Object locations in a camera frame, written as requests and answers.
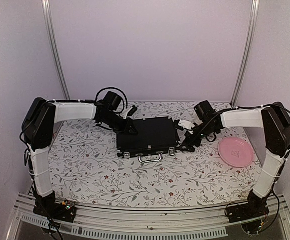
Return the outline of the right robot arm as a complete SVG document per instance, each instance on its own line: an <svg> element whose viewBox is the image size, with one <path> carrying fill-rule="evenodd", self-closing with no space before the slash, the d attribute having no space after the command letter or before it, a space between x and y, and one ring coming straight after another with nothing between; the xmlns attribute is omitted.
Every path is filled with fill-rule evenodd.
<svg viewBox="0 0 290 240"><path fill-rule="evenodd" d="M219 111L213 109L208 101L203 101L194 110L199 123L186 120L176 122L177 127L186 132L180 147L190 152L200 146L203 138L219 134L223 129L258 129L263 132L264 159L258 180L250 193L255 199L243 208L247 218L254 218L263 208L260 199L270 194L290 154L290 110L279 101Z"/></svg>

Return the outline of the black poker case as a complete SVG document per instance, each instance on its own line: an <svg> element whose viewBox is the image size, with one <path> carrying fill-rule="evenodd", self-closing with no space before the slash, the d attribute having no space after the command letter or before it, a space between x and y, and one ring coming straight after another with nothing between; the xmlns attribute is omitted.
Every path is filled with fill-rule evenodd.
<svg viewBox="0 0 290 240"><path fill-rule="evenodd" d="M165 154L175 155L178 135L171 118L136 119L133 125L136 135L117 135L119 158L137 158L141 164L148 164L160 162Z"/></svg>

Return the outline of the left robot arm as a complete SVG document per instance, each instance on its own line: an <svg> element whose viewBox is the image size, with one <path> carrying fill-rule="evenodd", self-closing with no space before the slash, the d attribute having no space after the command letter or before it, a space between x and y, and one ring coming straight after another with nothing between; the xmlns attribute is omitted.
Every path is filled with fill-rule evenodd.
<svg viewBox="0 0 290 240"><path fill-rule="evenodd" d="M107 125L116 134L136 135L131 116L137 111L131 106L117 113L115 103L101 100L47 101L37 97L21 127L21 138L30 152L35 191L42 197L53 193L48 167L48 152L53 139L56 123L73 120L94 120Z"/></svg>

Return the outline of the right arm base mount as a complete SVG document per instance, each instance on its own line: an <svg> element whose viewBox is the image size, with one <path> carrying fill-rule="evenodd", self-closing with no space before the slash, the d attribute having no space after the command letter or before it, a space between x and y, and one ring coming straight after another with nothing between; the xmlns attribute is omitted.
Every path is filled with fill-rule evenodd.
<svg viewBox="0 0 290 240"><path fill-rule="evenodd" d="M267 198L258 198L251 193L244 204L230 203L225 207L224 214L229 223L247 221L241 225L248 235L257 235L268 218Z"/></svg>

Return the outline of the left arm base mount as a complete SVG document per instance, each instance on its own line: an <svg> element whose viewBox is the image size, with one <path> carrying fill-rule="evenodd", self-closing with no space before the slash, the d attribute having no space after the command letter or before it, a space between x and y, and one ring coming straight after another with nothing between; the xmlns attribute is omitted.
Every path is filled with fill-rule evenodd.
<svg viewBox="0 0 290 240"><path fill-rule="evenodd" d="M33 213L39 216L58 220L67 223L73 223L77 208L62 203L56 203L54 200L35 200Z"/></svg>

